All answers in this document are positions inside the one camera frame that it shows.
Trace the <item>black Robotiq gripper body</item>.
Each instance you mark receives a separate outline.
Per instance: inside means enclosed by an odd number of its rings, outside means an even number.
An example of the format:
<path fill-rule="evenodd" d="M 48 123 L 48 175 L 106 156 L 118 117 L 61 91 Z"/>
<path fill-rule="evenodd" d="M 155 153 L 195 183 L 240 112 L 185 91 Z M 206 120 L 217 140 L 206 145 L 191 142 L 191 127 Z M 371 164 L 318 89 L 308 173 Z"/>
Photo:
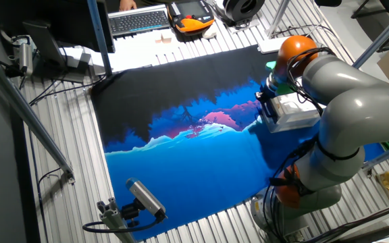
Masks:
<path fill-rule="evenodd" d="M 276 97 L 275 92 L 271 91 L 267 84 L 262 84 L 260 86 L 259 92 L 263 92 L 264 93 L 265 101 L 268 100 L 268 99 L 272 99 L 272 98 Z"/>

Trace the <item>person's hand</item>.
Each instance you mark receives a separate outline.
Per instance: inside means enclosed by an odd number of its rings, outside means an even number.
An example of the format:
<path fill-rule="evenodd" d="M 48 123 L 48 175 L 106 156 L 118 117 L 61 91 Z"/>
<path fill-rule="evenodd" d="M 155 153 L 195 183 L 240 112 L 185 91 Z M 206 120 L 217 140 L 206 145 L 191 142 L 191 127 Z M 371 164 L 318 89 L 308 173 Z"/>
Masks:
<path fill-rule="evenodd" d="M 134 0 L 120 0 L 119 11 L 129 11 L 136 8 L 137 5 Z"/>

